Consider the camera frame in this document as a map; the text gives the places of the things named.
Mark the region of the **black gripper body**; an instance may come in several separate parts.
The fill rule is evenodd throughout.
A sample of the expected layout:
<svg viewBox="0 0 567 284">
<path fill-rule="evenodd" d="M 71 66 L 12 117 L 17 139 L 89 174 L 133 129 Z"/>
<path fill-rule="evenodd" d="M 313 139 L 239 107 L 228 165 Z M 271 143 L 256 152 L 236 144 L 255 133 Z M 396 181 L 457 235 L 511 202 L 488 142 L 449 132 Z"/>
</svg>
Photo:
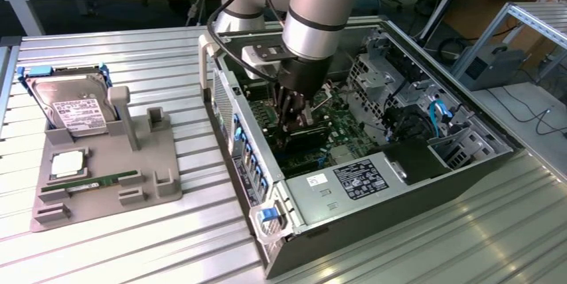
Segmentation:
<svg viewBox="0 0 567 284">
<path fill-rule="evenodd" d="M 281 60 L 279 84 L 300 93 L 307 99 L 312 99 L 323 87 L 332 60 L 332 56 L 323 60 L 308 60 L 301 57 Z"/>
</svg>

